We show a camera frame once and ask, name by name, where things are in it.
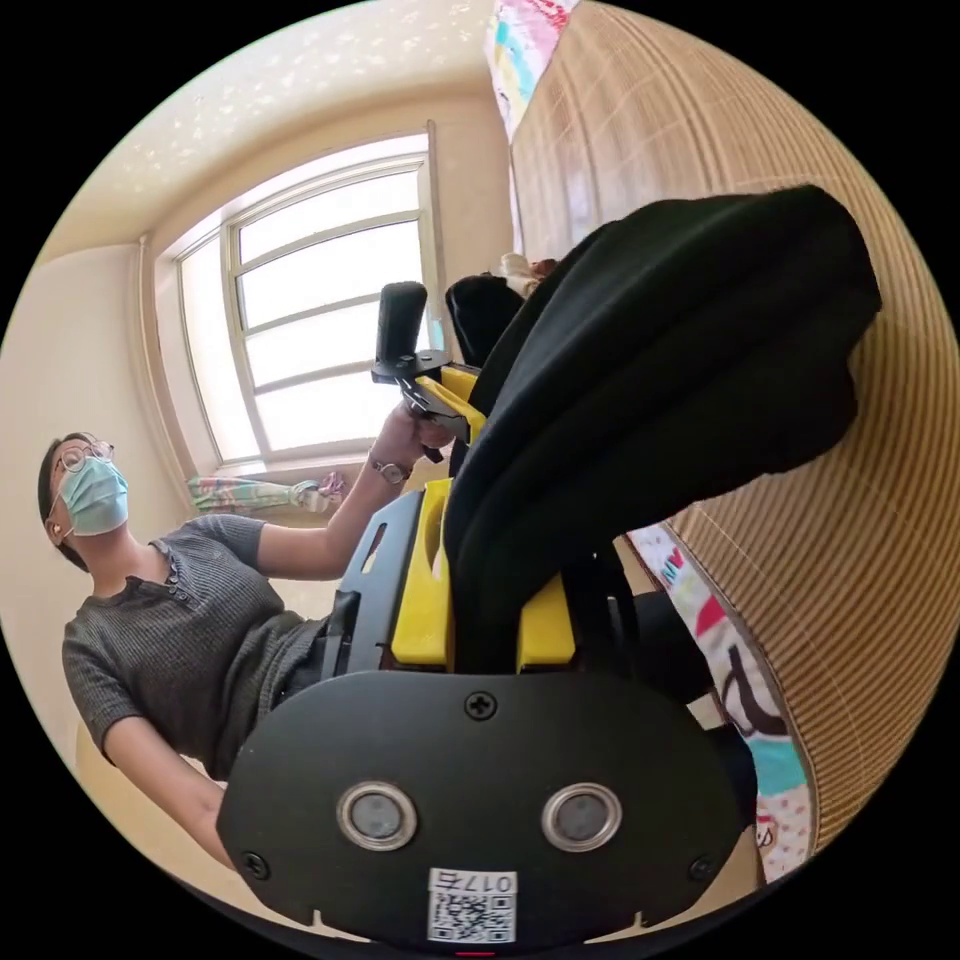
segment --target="window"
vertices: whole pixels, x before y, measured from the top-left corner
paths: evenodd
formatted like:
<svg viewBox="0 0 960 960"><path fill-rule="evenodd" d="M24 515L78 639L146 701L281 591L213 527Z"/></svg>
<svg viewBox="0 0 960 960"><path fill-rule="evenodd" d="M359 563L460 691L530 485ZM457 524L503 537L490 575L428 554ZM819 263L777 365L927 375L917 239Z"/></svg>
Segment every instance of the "window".
<svg viewBox="0 0 960 960"><path fill-rule="evenodd" d="M365 452L399 400L369 372L385 284L427 286L418 348L443 348L427 161L426 134L322 157L178 257L221 465Z"/></svg>

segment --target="yellow bracket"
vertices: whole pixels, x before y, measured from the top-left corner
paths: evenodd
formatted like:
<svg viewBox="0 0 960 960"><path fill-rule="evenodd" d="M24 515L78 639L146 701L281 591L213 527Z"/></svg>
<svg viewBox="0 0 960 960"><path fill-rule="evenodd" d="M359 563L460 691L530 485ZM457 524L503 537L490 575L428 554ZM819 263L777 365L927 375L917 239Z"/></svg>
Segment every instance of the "yellow bracket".
<svg viewBox="0 0 960 960"><path fill-rule="evenodd" d="M472 407L460 402L454 406L445 395L448 391L436 383L430 392L458 413ZM471 437L476 436L474 422ZM450 599L450 568L443 549L443 527L452 479L434 480L426 484L416 537L407 567L407 576L397 615L397 624L390 645L396 661L410 667L453 668L455 641L453 609ZM550 581L520 614L517 635L517 672L536 667L566 666L573 659L576 644L563 581L557 576Z"/></svg>
<svg viewBox="0 0 960 960"><path fill-rule="evenodd" d="M448 373L455 374L460 373L461 371L449 370L444 367L441 371L441 376L446 378ZM462 389L464 384L462 381L451 381L457 383L458 388ZM475 410L473 407L467 403L462 397L458 396L454 391L444 386L442 383L437 383L436 380L432 380L430 377L418 377L417 386L419 386L426 393L431 394L441 403L446 404L454 413L459 414L464 420L467 421L467 425L470 427L470 442L473 443L477 439L477 435L483 429L484 424L487 422L487 418L479 411Z"/></svg>
<svg viewBox="0 0 960 960"><path fill-rule="evenodd" d="M417 533L407 567L403 597L390 652L408 666L452 663L453 621L450 570L443 549L443 521L451 479L424 487Z"/></svg>
<svg viewBox="0 0 960 960"><path fill-rule="evenodd" d="M473 393L474 385L477 382L477 374L460 367L441 367L440 382L464 403L469 403L470 394Z"/></svg>
<svg viewBox="0 0 960 960"><path fill-rule="evenodd" d="M530 667L566 665L575 649L567 596L557 576L520 613L517 673Z"/></svg>

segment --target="ceiling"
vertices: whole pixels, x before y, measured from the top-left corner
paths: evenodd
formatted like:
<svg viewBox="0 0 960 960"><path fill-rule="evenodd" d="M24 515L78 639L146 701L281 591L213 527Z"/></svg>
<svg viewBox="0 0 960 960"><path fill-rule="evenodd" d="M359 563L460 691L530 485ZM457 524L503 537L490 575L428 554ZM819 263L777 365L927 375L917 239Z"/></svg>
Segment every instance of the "ceiling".
<svg viewBox="0 0 960 960"><path fill-rule="evenodd" d="M239 50L182 87L94 171L42 259L135 241L226 160L318 114L486 70L493 0L368 0Z"/></svg>

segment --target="hand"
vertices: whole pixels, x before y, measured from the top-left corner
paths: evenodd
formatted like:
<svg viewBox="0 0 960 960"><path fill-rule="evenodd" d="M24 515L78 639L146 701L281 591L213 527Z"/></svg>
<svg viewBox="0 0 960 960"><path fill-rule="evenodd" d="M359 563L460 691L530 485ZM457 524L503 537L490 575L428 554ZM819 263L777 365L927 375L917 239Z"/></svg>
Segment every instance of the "hand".
<svg viewBox="0 0 960 960"><path fill-rule="evenodd" d="M400 403L384 421L371 455L383 463L395 463L409 470L423 456L425 446L439 450L453 438L449 430L415 417L406 403Z"/></svg>

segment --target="woman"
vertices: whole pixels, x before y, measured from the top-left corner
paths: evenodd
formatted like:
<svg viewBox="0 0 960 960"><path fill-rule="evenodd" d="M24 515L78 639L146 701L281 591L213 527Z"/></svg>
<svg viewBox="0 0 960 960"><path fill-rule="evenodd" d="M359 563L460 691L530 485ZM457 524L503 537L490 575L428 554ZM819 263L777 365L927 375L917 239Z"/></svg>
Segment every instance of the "woman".
<svg viewBox="0 0 960 960"><path fill-rule="evenodd" d="M47 536L93 580L63 644L80 716L103 755L225 866L216 781L228 778L256 724L316 681L322 662L325 621L285 610L267 578L341 577L424 446L451 439L401 405L325 529L208 515L150 543L127 527L127 483L111 445L74 433L47 451L38 482Z"/></svg>

